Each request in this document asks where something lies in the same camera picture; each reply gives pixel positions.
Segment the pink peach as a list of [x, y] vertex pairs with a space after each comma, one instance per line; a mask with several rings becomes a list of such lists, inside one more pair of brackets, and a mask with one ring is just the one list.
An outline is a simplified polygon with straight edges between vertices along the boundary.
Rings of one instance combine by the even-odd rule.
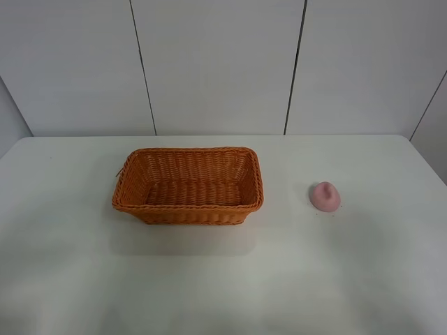
[[312, 187], [309, 200], [319, 211], [334, 212], [341, 204], [341, 197], [336, 187], [328, 181], [322, 181]]

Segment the orange wicker basket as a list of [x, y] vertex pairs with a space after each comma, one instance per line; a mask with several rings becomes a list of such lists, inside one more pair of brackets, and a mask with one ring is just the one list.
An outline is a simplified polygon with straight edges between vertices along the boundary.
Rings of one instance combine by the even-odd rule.
[[146, 148], [126, 159], [112, 206], [148, 225], [238, 225], [263, 204], [247, 147]]

